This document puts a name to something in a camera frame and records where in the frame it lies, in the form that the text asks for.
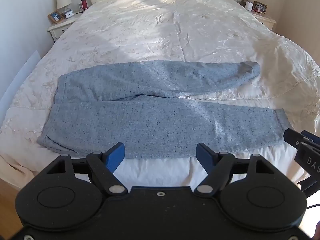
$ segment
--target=screw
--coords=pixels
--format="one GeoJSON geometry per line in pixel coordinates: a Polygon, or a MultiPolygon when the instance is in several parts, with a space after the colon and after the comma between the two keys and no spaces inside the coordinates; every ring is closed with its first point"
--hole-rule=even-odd
{"type": "Polygon", "coordinates": [[[32,236],[26,235],[23,240],[34,240],[32,236]]]}
{"type": "Polygon", "coordinates": [[[164,192],[158,192],[158,193],[157,193],[157,196],[159,196],[159,197],[164,197],[164,196],[165,196],[165,193],[164,193],[164,192]]]}
{"type": "Polygon", "coordinates": [[[113,185],[109,188],[109,191],[115,194],[119,194],[125,191],[125,188],[121,185],[113,185]]]}
{"type": "Polygon", "coordinates": [[[197,187],[197,190],[200,192],[200,193],[204,193],[204,194],[208,194],[208,193],[211,193],[213,191],[213,188],[209,185],[200,185],[197,187]]]}

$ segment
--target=photograph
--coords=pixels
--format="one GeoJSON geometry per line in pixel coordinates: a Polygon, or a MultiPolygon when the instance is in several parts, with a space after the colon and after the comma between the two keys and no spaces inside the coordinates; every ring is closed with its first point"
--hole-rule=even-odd
{"type": "Polygon", "coordinates": [[[254,1],[252,10],[255,12],[265,14],[267,11],[267,5],[260,3],[260,2],[257,2],[257,1],[254,1]]]}
{"type": "Polygon", "coordinates": [[[58,12],[58,11],[55,11],[51,14],[48,15],[48,18],[53,22],[53,23],[58,23],[60,21],[63,20],[63,16],[58,12]]]}

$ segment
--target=white nightstand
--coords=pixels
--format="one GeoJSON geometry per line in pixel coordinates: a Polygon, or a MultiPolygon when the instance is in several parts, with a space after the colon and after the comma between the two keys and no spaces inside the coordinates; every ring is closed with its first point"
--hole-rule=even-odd
{"type": "Polygon", "coordinates": [[[57,24],[52,24],[48,31],[51,33],[54,42],[60,38],[60,36],[82,15],[82,13],[75,14],[69,19],[64,19],[57,24]]]}
{"type": "Polygon", "coordinates": [[[259,22],[261,22],[263,25],[265,25],[269,30],[272,31],[272,29],[275,27],[277,22],[273,19],[271,19],[267,14],[263,13],[256,13],[254,11],[250,12],[259,22]]]}

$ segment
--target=bed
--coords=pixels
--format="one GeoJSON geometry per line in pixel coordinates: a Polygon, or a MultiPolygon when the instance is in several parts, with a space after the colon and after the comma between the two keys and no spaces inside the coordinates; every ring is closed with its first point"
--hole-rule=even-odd
{"type": "MultiPolygon", "coordinates": [[[[302,48],[273,33],[233,0],[92,0],[15,95],[0,129],[0,178],[23,187],[58,154],[36,143],[58,77],[96,65],[146,60],[253,61],[260,76],[218,93],[187,97],[220,104],[283,108],[297,131],[320,135],[320,69],[302,48]]],[[[261,154],[293,182],[307,174],[285,143],[261,154]]],[[[191,186],[206,176],[195,158],[125,159],[115,175],[127,187],[191,186]]]]}

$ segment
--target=wooden floor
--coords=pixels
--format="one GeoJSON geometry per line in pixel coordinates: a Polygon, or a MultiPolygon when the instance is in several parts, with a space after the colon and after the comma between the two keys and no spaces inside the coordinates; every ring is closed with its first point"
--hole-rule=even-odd
{"type": "Polygon", "coordinates": [[[9,239],[22,228],[14,208],[18,190],[0,179],[0,236],[9,239]]]}

